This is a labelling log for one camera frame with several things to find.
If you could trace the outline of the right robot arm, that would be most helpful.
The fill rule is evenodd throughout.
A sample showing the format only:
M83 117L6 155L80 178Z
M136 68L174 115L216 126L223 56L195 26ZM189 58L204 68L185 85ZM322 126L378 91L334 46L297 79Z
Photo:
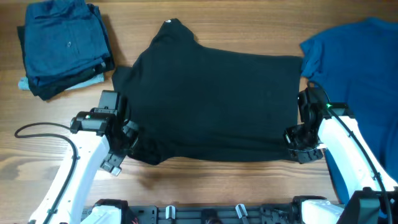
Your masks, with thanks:
M366 144L348 105L332 103L323 89L310 86L297 102L301 124L283 134L291 158L301 164L321 159L323 145L349 201L340 207L323 197L296 197L291 217L301 223L397 223L397 182Z

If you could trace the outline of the black t-shirt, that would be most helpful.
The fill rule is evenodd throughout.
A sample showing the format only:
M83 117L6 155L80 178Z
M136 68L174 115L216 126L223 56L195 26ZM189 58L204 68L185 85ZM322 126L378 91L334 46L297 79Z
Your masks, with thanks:
M288 159L282 135L297 124L301 65L204 47L179 20L163 23L134 65L112 76L138 127L130 156L150 165Z

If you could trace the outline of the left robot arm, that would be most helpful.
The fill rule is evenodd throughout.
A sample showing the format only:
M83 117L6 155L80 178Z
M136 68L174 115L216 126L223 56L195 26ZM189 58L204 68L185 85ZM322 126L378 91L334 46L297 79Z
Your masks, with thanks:
M124 131L127 99L104 90L98 107L71 121L69 152L29 223L80 223L98 169L119 175L132 138Z

